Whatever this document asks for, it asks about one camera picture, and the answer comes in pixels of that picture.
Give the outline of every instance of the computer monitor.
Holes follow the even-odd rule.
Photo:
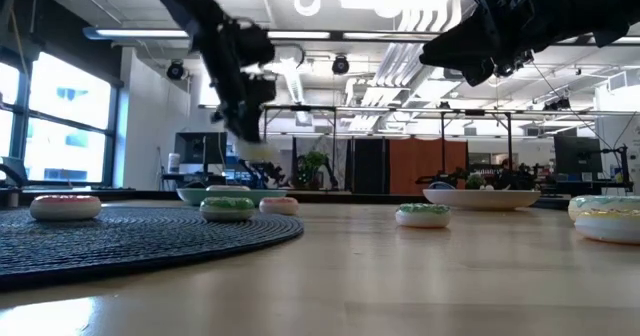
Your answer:
[[[180,163],[203,164],[206,143],[206,163],[223,164],[227,154],[226,132],[178,132],[176,133],[175,153],[180,154]]]
[[[602,172],[600,140],[588,137],[556,136],[556,172],[582,174]]]

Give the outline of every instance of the bowl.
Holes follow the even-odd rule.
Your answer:
[[[506,211],[529,207],[540,198],[540,191],[519,190],[422,190],[429,202],[480,211]]]
[[[246,197],[258,205],[265,197],[284,197],[287,195],[287,190],[207,191],[205,189],[178,189],[177,192],[180,199],[191,206],[200,206],[202,200],[207,197]]]
[[[625,210],[640,210],[640,196],[578,196],[569,201],[568,208],[574,222],[583,212]]]

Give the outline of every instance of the security camera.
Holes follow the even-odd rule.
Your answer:
[[[331,70],[336,75],[344,75],[349,72],[349,61],[347,61],[347,56],[338,55],[336,59],[333,61],[333,66]]]
[[[184,68],[182,60],[171,61],[171,65],[167,69],[167,77],[170,80],[181,81],[186,79],[188,76],[189,71]]]

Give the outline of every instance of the donut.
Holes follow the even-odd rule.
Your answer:
[[[207,191],[251,191],[247,186],[213,185],[207,187]]]
[[[293,197],[265,197],[260,201],[260,212],[292,216],[298,213],[298,200]]]
[[[578,196],[569,201],[569,218],[576,221],[578,215],[591,211],[640,210],[640,196]]]
[[[207,197],[200,203],[200,214],[207,221],[246,221],[254,212],[253,201],[245,197]]]
[[[396,222],[400,226],[442,228],[449,224],[449,206],[432,204],[402,204],[396,210]]]
[[[29,213],[39,221],[77,221],[98,216],[101,208],[94,196],[45,195],[31,202]]]
[[[588,211],[578,215],[576,231],[586,238],[614,243],[640,244],[640,211]]]

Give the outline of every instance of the potted plant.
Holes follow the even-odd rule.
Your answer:
[[[298,157],[298,174],[294,186],[310,190],[320,189],[320,181],[316,177],[318,169],[324,165],[327,156],[318,151],[310,151]]]

